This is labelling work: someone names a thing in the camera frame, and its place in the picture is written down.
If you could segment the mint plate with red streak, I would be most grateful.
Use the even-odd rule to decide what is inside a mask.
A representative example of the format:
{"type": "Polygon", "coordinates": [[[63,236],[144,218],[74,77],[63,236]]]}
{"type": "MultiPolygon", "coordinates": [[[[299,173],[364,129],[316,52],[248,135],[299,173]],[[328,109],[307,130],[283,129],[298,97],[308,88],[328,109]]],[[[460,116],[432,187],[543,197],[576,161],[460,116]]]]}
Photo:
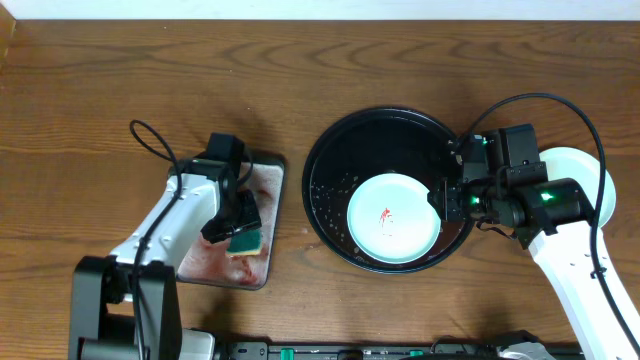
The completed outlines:
{"type": "MultiPolygon", "coordinates": [[[[550,180],[571,178],[584,190],[592,206],[596,205],[600,163],[590,154],[570,147],[555,147],[540,153],[546,163],[550,180]]],[[[603,227],[613,216],[616,207],[616,189],[609,172],[605,175],[604,195],[600,211],[599,226],[603,227]]]]}

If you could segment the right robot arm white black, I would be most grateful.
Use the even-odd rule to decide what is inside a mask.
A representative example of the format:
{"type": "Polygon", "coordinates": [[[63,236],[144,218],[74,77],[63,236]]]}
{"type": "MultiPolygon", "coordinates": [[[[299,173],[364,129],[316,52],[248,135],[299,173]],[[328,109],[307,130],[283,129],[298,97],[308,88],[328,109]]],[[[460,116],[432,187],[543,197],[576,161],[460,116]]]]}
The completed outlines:
{"type": "Polygon", "coordinates": [[[587,359],[636,359],[639,313],[602,228],[616,190],[589,153],[539,150],[529,124],[449,140],[452,172],[429,195],[441,220],[510,231],[551,283],[587,359]]]}

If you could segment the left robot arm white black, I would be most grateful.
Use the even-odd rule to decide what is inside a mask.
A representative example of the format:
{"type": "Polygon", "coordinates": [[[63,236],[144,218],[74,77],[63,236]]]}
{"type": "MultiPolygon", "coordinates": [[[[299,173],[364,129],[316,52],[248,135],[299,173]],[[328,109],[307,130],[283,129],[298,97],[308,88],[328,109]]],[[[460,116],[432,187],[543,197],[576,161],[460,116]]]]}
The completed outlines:
{"type": "Polygon", "coordinates": [[[242,161],[174,162],[164,194],[104,257],[86,256],[72,281],[71,359],[212,359],[215,337],[183,328],[177,272],[198,239],[227,256],[262,248],[261,219],[242,161]]]}

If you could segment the green scrubbing sponge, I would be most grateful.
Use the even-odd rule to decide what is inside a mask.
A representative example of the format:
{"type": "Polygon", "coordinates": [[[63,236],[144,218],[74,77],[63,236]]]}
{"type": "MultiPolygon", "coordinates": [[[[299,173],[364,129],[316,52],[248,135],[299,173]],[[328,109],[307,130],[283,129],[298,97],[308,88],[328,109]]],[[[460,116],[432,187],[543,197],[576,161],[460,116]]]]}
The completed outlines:
{"type": "Polygon", "coordinates": [[[250,230],[235,235],[230,239],[226,255],[235,256],[255,256],[262,249],[262,234],[260,230],[250,230]]]}

